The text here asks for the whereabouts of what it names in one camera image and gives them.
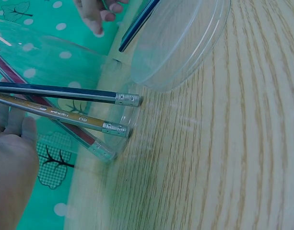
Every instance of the white dot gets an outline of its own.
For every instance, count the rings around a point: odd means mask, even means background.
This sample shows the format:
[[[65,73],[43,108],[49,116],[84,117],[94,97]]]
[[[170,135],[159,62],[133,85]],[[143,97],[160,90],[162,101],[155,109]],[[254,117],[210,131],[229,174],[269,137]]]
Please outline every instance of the white dot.
[[[53,3],[53,8],[59,8],[62,6],[62,2],[61,1],[56,1]]]
[[[71,58],[71,56],[72,56],[72,53],[70,53],[69,51],[64,51],[59,54],[59,57],[62,59],[69,59]]]
[[[29,19],[25,19],[23,23],[24,23],[24,25],[31,25],[31,24],[33,24],[33,22],[34,22],[34,20],[29,18]]]
[[[36,69],[27,69],[24,71],[23,76],[26,78],[32,78],[36,74]]]
[[[102,33],[101,34],[94,34],[96,37],[103,37],[104,36],[104,31],[102,31]]]
[[[59,203],[59,204],[55,205],[54,212],[56,215],[58,215],[60,217],[66,216],[67,215],[67,205],[65,205],[63,203]]]
[[[34,45],[32,43],[27,43],[22,47],[23,51],[26,51],[26,52],[32,50],[33,48],[34,48]]]
[[[33,119],[38,120],[41,118],[41,116],[37,115],[37,114],[32,114],[32,113],[27,113],[28,116],[31,116]]]
[[[59,23],[56,25],[57,30],[64,30],[67,27],[65,23]]]
[[[80,89],[81,88],[81,84],[79,84],[77,81],[73,81],[73,82],[70,82],[69,83],[68,87]]]

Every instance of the finger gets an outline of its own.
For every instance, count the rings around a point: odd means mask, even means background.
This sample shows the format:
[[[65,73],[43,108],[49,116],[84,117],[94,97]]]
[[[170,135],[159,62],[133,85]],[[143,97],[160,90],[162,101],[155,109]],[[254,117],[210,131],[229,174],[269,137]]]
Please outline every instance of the finger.
[[[106,7],[114,13],[121,13],[123,11],[123,7],[115,0],[105,0],[104,3]]]
[[[113,22],[116,19],[116,16],[112,12],[107,10],[100,11],[100,14],[102,20],[105,22]]]
[[[95,34],[101,34],[102,19],[99,11],[99,6],[95,0],[81,0],[83,20],[89,20],[89,27]]]
[[[30,116],[27,116],[23,119],[21,137],[26,142],[31,144],[33,148],[36,147],[36,141],[37,141],[36,121]]]
[[[116,19],[115,14],[106,10],[105,5],[101,0],[98,0],[98,9],[100,11],[101,19],[105,22],[113,22]]]
[[[22,133],[22,122],[25,112],[21,109],[11,108],[8,117],[8,123],[3,134],[14,134],[20,136]]]
[[[0,132],[2,132],[8,121],[9,106],[0,103]]]

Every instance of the plastic lid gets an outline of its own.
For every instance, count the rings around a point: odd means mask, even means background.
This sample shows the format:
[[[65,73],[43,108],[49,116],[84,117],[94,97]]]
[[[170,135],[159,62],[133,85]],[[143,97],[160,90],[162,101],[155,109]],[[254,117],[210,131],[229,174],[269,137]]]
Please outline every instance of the plastic lid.
[[[134,82],[168,91],[201,64],[218,40],[230,0],[161,0],[138,40]]]

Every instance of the tree print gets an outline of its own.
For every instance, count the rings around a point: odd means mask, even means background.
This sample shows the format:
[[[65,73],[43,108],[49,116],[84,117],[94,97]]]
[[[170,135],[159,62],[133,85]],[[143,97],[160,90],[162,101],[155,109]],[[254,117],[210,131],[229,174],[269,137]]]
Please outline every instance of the tree print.
[[[25,1],[16,5],[2,6],[4,19],[10,22],[15,22],[23,16],[32,17],[32,14],[26,13],[30,7],[30,2]]]
[[[37,152],[39,156],[38,179],[41,184],[50,189],[59,187],[66,178],[70,163],[72,146],[68,135],[59,132],[53,135],[39,135]]]
[[[59,98],[57,100],[59,108],[68,112],[87,115],[87,101],[77,101]]]

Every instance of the checkered pattern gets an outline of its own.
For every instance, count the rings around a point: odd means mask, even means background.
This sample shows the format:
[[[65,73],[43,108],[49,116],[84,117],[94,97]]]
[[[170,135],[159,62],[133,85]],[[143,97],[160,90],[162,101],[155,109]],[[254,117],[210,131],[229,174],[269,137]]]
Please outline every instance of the checkered pattern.
[[[67,135],[52,135],[51,137],[64,137]],[[56,140],[56,143],[61,143],[63,146],[69,147],[70,142],[65,142],[66,138]],[[55,148],[47,143],[38,141],[37,152],[39,155],[40,169],[38,179],[41,184],[48,186],[50,189],[56,189],[61,185],[67,174],[67,166],[62,165],[62,161],[68,163],[71,159],[71,152],[61,150],[61,157],[59,155],[60,149]]]
[[[47,135],[38,134],[38,143],[44,143],[54,146],[58,149],[72,152],[72,139],[69,135],[60,132],[54,132]]]

